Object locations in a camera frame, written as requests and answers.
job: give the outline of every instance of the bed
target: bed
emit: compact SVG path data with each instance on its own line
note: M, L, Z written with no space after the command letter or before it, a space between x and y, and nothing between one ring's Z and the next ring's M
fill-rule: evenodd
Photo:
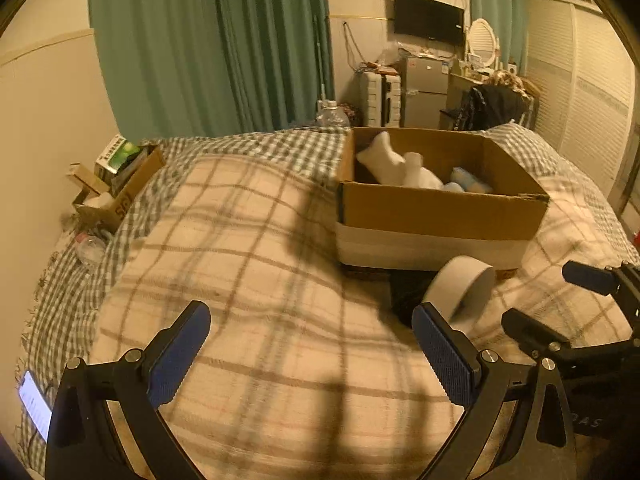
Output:
M570 258L640 264L603 195L517 124L478 134L514 156L551 201L522 268L496 286L472 341L527 362L499 325L510 307L578 346L627 338L611 298L560 274ZM391 314L388 283L340 270L333 175L343 139L341 129L304 129L162 140L167 165L94 272L77 261L73 231L60 239L36 292L17 380L32 370L52 402L70 357L95 363L143 348L198 299L211 309L212 329L161 412L207 478L416 478L461 412ZM42 473L44 443L24 413L21 421L18 454ZM130 436L124 441L136 471L148 474ZM579 441L580 455L592 446ZM477 470L486 466L483 459Z

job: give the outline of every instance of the screw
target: screw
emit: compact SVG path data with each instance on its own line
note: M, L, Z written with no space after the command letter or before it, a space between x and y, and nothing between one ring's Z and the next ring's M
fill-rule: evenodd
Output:
M543 365L543 367L545 367L547 370L551 371L556 367L556 363L553 362L551 359L549 359L548 357L545 357L544 359L542 359L542 361L540 361Z
M75 370L80 366L80 363L81 361L79 357L72 357L66 362L66 367L69 368L69 370Z
M498 360L498 354L493 350L482 350L480 352L482 359L487 361L488 363L495 363Z
M129 350L126 354L124 354L124 360L127 363L135 363L137 361L140 361L141 357L142 357L142 352L137 348L134 348L133 350Z

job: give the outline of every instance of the white suitcase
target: white suitcase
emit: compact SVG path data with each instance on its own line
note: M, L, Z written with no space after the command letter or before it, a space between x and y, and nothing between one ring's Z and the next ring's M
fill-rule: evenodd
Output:
M360 108L364 126L382 126L382 76L360 73Z
M383 110L382 126L389 128L400 127L400 76L383 76L383 88L385 89L385 103Z

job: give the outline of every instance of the blue gripper pad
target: blue gripper pad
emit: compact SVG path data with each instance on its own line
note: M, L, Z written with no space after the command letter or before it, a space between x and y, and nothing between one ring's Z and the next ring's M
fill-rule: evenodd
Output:
M598 269L573 260L562 266L562 277L567 283L573 283L603 296L608 296L618 288L618 280L610 270Z
M209 307L201 301L191 301L174 324L158 332L146 347L146 394L155 409L174 398L209 335L210 326Z
M453 330L431 303L414 309L412 329L449 400L465 409L471 406L480 374L471 341Z

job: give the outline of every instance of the black cloth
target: black cloth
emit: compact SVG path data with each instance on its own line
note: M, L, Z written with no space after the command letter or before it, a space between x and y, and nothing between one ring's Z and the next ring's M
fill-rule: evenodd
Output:
M459 132L488 130L512 119L519 122L526 111L524 98L509 87L476 85L464 99L453 129Z
M429 270L390 270L391 310L405 326L411 328L414 308L422 303L424 293L436 277Z

